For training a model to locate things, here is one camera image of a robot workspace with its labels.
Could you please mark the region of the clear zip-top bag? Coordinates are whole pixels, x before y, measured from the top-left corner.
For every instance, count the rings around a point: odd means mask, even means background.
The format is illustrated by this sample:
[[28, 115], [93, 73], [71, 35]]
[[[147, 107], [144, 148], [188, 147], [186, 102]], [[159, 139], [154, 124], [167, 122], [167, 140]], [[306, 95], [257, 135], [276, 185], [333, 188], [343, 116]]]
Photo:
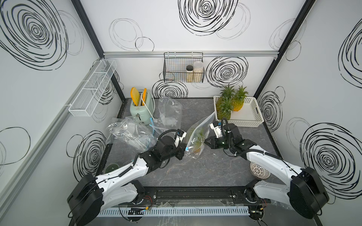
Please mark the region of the clear zip-top bag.
[[196, 159], [202, 154], [205, 148], [204, 141], [209, 136], [210, 124], [214, 120], [215, 112], [212, 112], [209, 116], [202, 118], [188, 129], [185, 153], [189, 158]]
[[148, 127], [135, 116], [117, 119], [107, 130], [114, 139], [126, 143], [135, 150], [145, 152], [156, 144], [156, 137]]
[[182, 104], [169, 97], [160, 98], [158, 101], [159, 120], [165, 129], [180, 129], [182, 122]]

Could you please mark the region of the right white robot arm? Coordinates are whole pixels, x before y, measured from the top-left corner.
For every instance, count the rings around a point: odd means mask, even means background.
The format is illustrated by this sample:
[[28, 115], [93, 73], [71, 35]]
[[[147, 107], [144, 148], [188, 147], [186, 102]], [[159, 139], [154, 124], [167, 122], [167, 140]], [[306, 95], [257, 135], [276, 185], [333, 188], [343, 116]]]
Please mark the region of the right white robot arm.
[[258, 179], [249, 184], [249, 193], [259, 199], [270, 199], [290, 205], [299, 215], [312, 219], [322, 213], [329, 201], [327, 191], [317, 171], [299, 167], [271, 154], [250, 139], [244, 139], [238, 127], [223, 118], [210, 123], [215, 135], [204, 143], [211, 149], [229, 150], [231, 157], [241, 157], [261, 166], [280, 179], [283, 184]]

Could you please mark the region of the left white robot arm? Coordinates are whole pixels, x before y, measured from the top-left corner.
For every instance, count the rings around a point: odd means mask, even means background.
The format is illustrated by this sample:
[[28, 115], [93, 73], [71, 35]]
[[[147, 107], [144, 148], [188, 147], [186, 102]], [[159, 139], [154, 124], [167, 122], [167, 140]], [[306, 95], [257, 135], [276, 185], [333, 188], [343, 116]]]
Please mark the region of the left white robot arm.
[[172, 137], [170, 132], [161, 133], [156, 144], [138, 153], [131, 163], [103, 175], [83, 176], [67, 198], [69, 224], [85, 226], [105, 209], [122, 203], [141, 203], [145, 189], [137, 179], [164, 168], [173, 157], [178, 160], [184, 157], [186, 145], [183, 140], [187, 133], [181, 129], [173, 130], [175, 135]]

